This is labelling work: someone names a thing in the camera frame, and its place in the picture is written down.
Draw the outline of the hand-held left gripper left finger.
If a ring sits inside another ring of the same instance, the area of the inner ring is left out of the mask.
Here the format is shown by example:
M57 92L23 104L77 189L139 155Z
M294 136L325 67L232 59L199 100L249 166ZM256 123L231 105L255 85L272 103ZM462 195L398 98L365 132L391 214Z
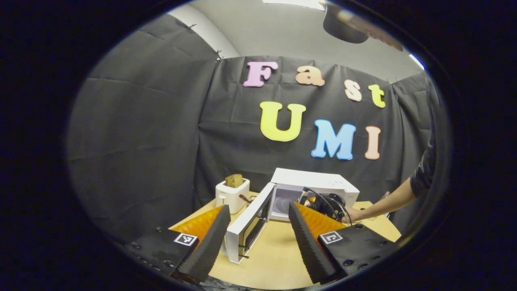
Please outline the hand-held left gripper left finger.
M124 250L161 276L200 283L214 266L230 221L229 206L219 206L171 230L141 236Z

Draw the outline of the dark rounded blurry object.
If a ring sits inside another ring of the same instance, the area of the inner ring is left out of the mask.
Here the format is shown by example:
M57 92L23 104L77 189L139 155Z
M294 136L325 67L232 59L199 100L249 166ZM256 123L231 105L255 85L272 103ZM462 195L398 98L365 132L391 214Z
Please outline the dark rounded blurry object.
M395 37L371 20L329 1L321 1L321 4L325 8L323 29L334 38L350 44L363 44L368 39L376 39L399 52L405 51Z

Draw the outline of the black backdrop cloth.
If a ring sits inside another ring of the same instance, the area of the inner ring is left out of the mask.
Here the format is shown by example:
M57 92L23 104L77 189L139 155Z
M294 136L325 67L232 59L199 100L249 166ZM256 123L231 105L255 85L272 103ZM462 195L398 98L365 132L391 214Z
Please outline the black backdrop cloth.
M290 56L217 61L166 14L85 79L67 162L87 214L120 243L192 214L233 173L254 192L277 168L338 174L376 202L417 168L440 100L424 72L390 84Z

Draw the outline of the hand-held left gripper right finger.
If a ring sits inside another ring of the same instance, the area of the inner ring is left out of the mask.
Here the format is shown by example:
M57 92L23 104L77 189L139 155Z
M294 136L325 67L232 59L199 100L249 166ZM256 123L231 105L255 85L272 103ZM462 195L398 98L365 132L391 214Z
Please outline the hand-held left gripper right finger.
M299 203L288 217L310 280L321 285L379 264L399 245L363 224L345 226Z

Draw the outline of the white toaster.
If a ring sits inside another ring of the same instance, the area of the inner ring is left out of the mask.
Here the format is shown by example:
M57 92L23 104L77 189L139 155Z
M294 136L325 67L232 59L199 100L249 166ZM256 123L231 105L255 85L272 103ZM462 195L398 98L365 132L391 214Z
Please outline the white toaster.
M228 205L230 214L239 212L247 203L238 197L240 194L250 198L250 180L244 178L244 183L239 188L225 186L225 181L215 186L215 207Z

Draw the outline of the white microwave oven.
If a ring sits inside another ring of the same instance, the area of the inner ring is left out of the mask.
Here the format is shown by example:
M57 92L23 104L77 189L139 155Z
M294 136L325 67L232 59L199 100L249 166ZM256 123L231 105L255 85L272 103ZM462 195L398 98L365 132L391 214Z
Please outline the white microwave oven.
M299 195L304 187L321 194L337 194L350 206L359 196L358 188L341 175L277 168L260 193L250 193L249 199L253 202L244 205L228 227L221 248L228 260L239 264L248 255L269 220L289 221L288 204L290 201L299 203Z

